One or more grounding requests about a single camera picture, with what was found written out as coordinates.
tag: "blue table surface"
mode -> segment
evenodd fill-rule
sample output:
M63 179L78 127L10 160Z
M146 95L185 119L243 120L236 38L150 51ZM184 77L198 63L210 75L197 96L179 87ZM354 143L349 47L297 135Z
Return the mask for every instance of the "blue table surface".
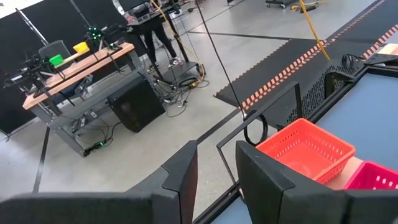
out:
M398 78L366 74L317 125L354 145L356 157L398 170ZM252 222L238 198L212 223Z

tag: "wooden table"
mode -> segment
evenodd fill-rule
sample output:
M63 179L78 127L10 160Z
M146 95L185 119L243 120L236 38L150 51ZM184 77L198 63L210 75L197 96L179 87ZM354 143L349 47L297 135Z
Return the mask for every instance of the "wooden table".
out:
M122 49L118 50L115 53L113 50L110 49L102 49L99 52L95 53L95 56L97 58L95 58L94 55L90 55L89 57L84 58L78 63L71 65L70 67L62 70L63 74L56 74L50 77L46 81L46 86L50 88L49 94L55 95L59 93L60 91L66 89L70 85L85 78L87 75L97 71L98 69L110 63L112 60L108 57L108 54L112 54L112 58L117 59L134 50L134 46L130 43L123 43L120 45L120 47L122 47ZM47 98L48 96L45 93L41 94L36 98L34 98L33 94L31 94L26 97L26 100L22 105L22 107L25 110L29 110L33 106L43 102Z

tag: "person's leg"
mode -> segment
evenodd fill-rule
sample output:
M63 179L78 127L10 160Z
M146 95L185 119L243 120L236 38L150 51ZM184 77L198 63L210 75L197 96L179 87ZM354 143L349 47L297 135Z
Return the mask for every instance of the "person's leg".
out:
M148 49L149 59L156 63L155 45L154 40L152 39L152 31L146 32L144 34L144 40Z
M149 59L154 62L156 67L158 67L159 64L156 61L155 45L154 45L154 40L152 38L152 31L146 32L144 34L144 40L148 49ZM152 73L153 71L155 71L154 65L149 65L147 72Z
M171 41L169 40L169 38L167 37L166 32L163 29L163 26L158 26L157 28L154 29L154 32L155 32L157 38L167 48L167 50L169 51L172 58L177 58L177 53L175 53L173 45L172 45Z

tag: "red plastic basket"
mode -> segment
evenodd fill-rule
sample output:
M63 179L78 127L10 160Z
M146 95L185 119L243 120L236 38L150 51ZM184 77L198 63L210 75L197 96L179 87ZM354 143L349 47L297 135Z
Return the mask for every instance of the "red plastic basket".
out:
M344 169L354 146L300 118L257 148L291 169L327 184Z

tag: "yellow object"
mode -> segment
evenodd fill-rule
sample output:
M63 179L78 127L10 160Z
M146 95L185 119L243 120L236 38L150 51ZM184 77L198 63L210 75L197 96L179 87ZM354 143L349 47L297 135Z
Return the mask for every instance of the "yellow object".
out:
M300 0L300 5L301 5L301 8L302 8L302 10L303 10L303 12L305 14L305 17L307 18L308 24L310 25L312 34L315 37L315 39L317 40L317 43L318 43L319 47L321 48L322 53L324 54L326 59L330 60L329 55L326 53L325 49L323 48L321 42L319 41L318 35L317 35L317 33L315 32L315 30L314 30L314 28L312 26L312 22L311 22L310 16L308 15L308 12L307 12L307 10L305 8L303 0Z
M315 6L321 2L323 2L323 0L317 0L315 2L304 3L304 6ZM301 8L301 5L293 5L290 7L290 10L296 10L298 8Z
M73 49L75 49L78 53L85 53L88 50L88 46L86 42L82 42L73 46Z
M160 11L160 13L162 14L162 16L165 18L165 20L167 21L167 23L168 23L169 26L171 27L170 22L169 22L169 20L166 19L166 15L164 14L163 10L156 4L156 2L155 2L154 0L150 0L150 1L151 1L151 3L156 7L156 9ZM178 42L180 42L180 44L181 44L185 49L187 49L187 50L190 52L191 55L193 55L193 56L196 58L196 60L198 61L199 66L200 66L200 68L201 68L202 74L200 74L199 80L198 80L197 82L194 82L194 83L191 84L191 87L192 87L192 88L195 88L195 87L198 86L199 83L203 82L203 77L205 76L205 68L203 68L203 64L199 61L199 58L198 58L194 53L192 53L192 51L191 51L188 47L186 47L186 46L184 45L184 43L180 40L179 37L177 37L176 40L177 40Z

